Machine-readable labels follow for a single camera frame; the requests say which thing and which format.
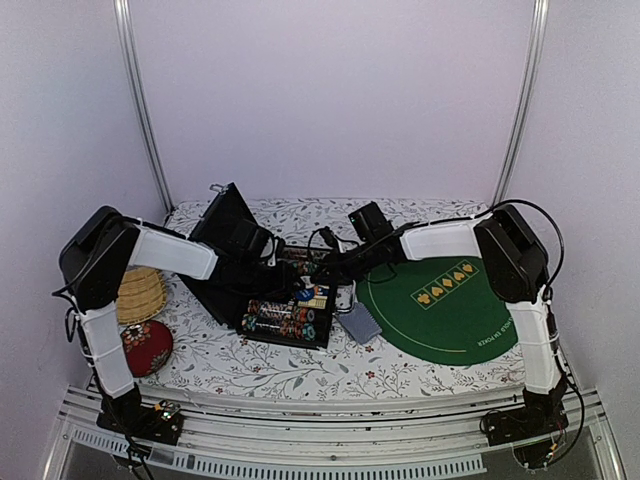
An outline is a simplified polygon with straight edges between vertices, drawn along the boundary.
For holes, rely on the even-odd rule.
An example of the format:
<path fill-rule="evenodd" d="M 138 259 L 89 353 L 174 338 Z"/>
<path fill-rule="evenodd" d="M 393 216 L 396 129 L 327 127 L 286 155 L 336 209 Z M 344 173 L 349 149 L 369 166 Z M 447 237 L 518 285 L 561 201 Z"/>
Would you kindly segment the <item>blue small blind button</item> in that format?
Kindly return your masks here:
<path fill-rule="evenodd" d="M 294 296 L 299 302 L 309 302 L 315 298 L 315 288 L 306 288 L 297 291 Z"/>

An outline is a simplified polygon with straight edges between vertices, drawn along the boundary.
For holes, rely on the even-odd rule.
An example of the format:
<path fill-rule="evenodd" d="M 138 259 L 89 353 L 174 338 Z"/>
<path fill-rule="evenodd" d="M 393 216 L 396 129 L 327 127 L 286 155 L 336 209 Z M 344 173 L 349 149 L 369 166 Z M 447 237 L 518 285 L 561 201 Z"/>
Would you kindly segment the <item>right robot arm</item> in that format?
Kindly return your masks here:
<path fill-rule="evenodd" d="M 531 201 L 503 200 L 466 217 L 414 221 L 395 227 L 371 202 L 349 216 L 361 241 L 344 250 L 340 239 L 317 261 L 314 283 L 362 281 L 383 264 L 430 258 L 475 257 L 482 260 L 493 293 L 514 322 L 525 366 L 525 407 L 517 427 L 537 436 L 552 424 L 568 387 L 558 358 L 558 330 L 551 310 L 558 273 L 548 269 L 549 255 L 519 207 Z"/>

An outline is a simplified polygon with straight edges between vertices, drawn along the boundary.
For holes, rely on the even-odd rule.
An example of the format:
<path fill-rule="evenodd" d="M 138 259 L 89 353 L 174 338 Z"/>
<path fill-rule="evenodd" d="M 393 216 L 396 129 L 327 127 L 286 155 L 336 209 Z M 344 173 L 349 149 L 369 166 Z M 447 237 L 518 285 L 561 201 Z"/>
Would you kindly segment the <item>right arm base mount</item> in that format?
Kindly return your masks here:
<path fill-rule="evenodd" d="M 531 440 L 552 433 L 563 436 L 569 421 L 561 400 L 554 400 L 551 395 L 532 394 L 527 390 L 523 391 L 523 398 L 522 407 L 491 410 L 481 418 L 479 429 L 490 446 Z M 513 453 L 521 466 L 536 470 L 552 462 L 558 447 L 558 440 L 547 439 L 516 447 Z"/>

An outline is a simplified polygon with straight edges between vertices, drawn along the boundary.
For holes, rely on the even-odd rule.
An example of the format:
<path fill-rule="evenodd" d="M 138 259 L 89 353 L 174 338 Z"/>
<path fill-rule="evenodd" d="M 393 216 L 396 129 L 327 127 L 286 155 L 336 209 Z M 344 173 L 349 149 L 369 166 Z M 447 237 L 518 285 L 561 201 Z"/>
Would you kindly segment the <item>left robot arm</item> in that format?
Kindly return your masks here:
<path fill-rule="evenodd" d="M 278 296 L 304 286 L 296 270 L 280 260 L 283 247 L 248 210 L 216 204 L 188 236 L 105 205 L 65 245 L 59 257 L 65 284 L 54 294 L 70 303 L 104 409 L 126 433 L 141 433 L 149 415 L 118 327 L 116 303 L 125 273 L 149 267 L 186 277 L 196 283 L 202 304 L 212 302 L 212 289 L 226 295 Z"/>

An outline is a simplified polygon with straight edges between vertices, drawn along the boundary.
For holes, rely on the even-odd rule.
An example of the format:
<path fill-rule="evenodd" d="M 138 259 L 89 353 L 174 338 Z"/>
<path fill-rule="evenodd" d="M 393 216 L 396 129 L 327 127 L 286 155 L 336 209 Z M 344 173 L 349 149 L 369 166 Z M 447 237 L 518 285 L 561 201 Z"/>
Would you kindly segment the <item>black poker chip case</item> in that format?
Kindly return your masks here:
<path fill-rule="evenodd" d="M 328 346 L 338 284 L 311 280 L 329 249 L 291 245 L 260 226 L 233 183 L 222 187 L 189 239 L 218 259 L 207 280 L 179 278 L 219 324 L 261 342 Z"/>

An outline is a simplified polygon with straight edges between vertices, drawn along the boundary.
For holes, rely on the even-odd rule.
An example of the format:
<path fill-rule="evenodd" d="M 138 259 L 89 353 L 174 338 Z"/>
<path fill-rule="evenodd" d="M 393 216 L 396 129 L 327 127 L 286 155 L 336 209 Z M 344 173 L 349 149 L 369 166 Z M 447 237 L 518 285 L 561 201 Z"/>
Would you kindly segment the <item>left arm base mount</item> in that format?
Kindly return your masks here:
<path fill-rule="evenodd" d="M 98 427 L 127 434 L 134 439 L 176 446 L 182 433 L 184 416 L 179 404 L 161 400 L 145 406 L 136 396 L 102 399 Z"/>

